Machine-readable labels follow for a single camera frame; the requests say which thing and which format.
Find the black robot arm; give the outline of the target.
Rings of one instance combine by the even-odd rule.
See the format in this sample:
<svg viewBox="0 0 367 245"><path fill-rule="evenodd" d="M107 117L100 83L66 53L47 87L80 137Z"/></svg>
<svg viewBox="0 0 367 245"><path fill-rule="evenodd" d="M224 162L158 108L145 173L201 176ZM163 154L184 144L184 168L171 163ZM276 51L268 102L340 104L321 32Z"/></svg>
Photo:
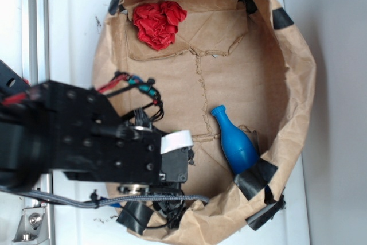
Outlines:
<svg viewBox="0 0 367 245"><path fill-rule="evenodd" d="M144 108L119 115L110 96L48 80L30 86L1 64L1 185L29 190L53 170L74 181L179 193L192 143L168 145Z"/></svg>

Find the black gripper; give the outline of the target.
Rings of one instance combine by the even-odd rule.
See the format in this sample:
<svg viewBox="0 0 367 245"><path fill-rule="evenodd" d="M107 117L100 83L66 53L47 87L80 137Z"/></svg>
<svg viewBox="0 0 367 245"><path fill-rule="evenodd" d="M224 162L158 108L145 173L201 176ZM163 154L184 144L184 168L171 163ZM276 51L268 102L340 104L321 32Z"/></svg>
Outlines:
<svg viewBox="0 0 367 245"><path fill-rule="evenodd" d="M188 180L193 140L190 131L160 133L131 127L114 134L100 127L101 153L93 177L96 182L114 183L125 194L181 192Z"/></svg>

